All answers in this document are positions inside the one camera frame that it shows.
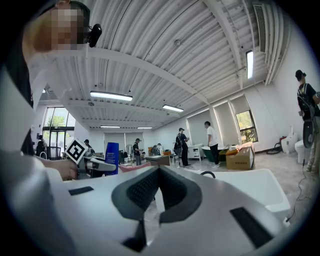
man in white shirt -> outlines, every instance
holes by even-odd
[[[215,129],[211,127],[211,123],[206,121],[204,123],[204,127],[206,128],[206,134],[208,135],[208,147],[211,150],[215,166],[219,166],[219,153],[218,153],[218,142],[217,142],[217,135]]]

black pants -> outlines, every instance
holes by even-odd
[[[181,160],[183,166],[188,165],[188,146],[186,144],[182,146]]]
[[[211,154],[213,156],[214,163],[216,165],[219,164],[218,144],[211,146],[210,147],[210,151],[211,151]]]

white bathtub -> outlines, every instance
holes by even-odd
[[[191,169],[188,171],[196,174],[203,173],[203,171]],[[290,210],[289,201],[276,177],[269,169],[213,173],[216,179],[235,186],[260,202],[265,208],[274,213],[279,220],[283,221],[286,218]]]

cardboard box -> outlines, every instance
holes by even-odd
[[[226,168],[230,170],[251,170],[254,166],[255,152],[251,146],[243,147],[235,155],[226,156]]]

white cabinet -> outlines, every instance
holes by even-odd
[[[199,159],[201,161],[201,158],[204,157],[202,146],[203,144],[188,146],[188,158]]]

